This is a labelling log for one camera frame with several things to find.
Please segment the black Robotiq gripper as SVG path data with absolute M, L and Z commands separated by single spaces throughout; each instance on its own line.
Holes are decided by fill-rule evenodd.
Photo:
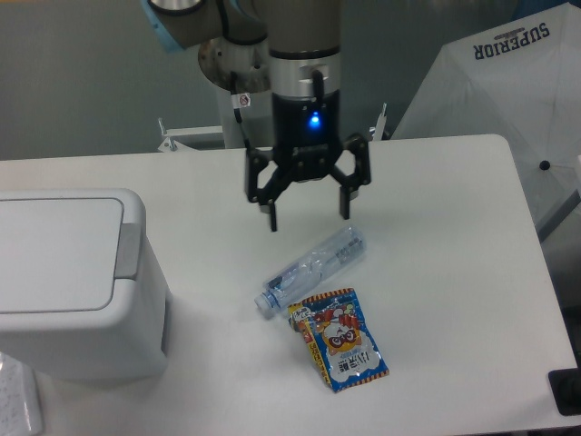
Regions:
M 245 150 L 245 193 L 269 215 L 272 232 L 278 230 L 276 200 L 292 182 L 321 179 L 330 174 L 340 184 L 340 215 L 350 218 L 350 202 L 362 185 L 371 183 L 369 141 L 352 134 L 341 145 L 339 138 L 340 92 L 319 101 L 272 96 L 275 145 L 270 150 Z M 354 157 L 354 170 L 345 174 L 335 164 L 342 148 Z M 259 175 L 276 163 L 269 181 L 259 186 Z

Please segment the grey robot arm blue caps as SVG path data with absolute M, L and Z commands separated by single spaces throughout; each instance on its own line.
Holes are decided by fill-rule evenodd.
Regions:
M 244 78 L 267 78 L 274 144 L 246 142 L 245 193 L 277 228 L 275 202 L 291 183 L 332 176 L 340 215 L 371 182 L 369 143 L 340 139 L 339 1 L 144 1 L 142 7 L 169 50 L 225 39 L 245 54 L 224 64 L 231 94 Z

